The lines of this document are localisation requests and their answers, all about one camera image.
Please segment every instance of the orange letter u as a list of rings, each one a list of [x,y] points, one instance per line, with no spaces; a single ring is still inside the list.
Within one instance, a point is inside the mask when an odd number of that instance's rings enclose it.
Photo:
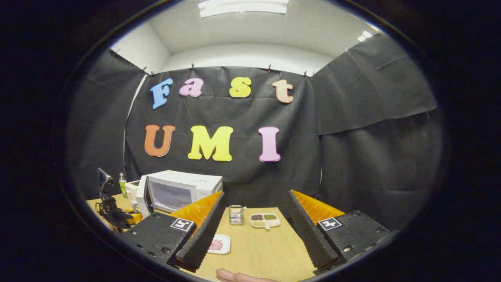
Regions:
[[[144,139],[144,150],[148,155],[153,157],[162,157],[167,154],[170,148],[170,138],[172,132],[176,130],[176,127],[172,125],[166,125],[162,127],[163,130],[163,143],[162,147],[155,147],[155,136],[157,131],[160,129],[158,125],[150,124],[146,126],[146,138]]]

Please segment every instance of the microwave window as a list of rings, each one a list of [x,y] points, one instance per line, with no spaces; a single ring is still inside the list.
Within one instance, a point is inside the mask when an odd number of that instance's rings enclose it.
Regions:
[[[152,204],[157,208],[164,207],[177,210],[191,203],[190,189],[157,183],[151,179],[148,179],[148,188]]]

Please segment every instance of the brown food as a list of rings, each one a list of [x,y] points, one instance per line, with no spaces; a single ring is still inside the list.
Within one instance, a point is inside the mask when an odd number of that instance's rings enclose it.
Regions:
[[[261,214],[255,214],[250,217],[251,220],[263,220],[263,215]]]

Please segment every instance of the ceiling light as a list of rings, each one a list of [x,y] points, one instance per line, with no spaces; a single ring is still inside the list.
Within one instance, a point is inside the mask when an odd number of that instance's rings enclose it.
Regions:
[[[372,27],[372,29],[374,29],[375,31],[380,32],[379,28],[377,28],[377,27],[375,27],[375,26],[373,26],[373,25],[371,25],[371,27]]]
[[[363,35],[365,38],[372,37],[372,34],[370,34],[368,31],[364,31],[364,32],[362,33],[362,35]]]
[[[237,12],[285,14],[289,0],[207,0],[198,4],[202,18]]]

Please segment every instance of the white microwave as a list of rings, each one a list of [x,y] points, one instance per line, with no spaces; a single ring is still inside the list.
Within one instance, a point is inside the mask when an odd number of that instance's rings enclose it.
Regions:
[[[143,218],[146,218],[152,208],[174,212],[221,190],[221,176],[169,170],[143,175],[136,201]]]

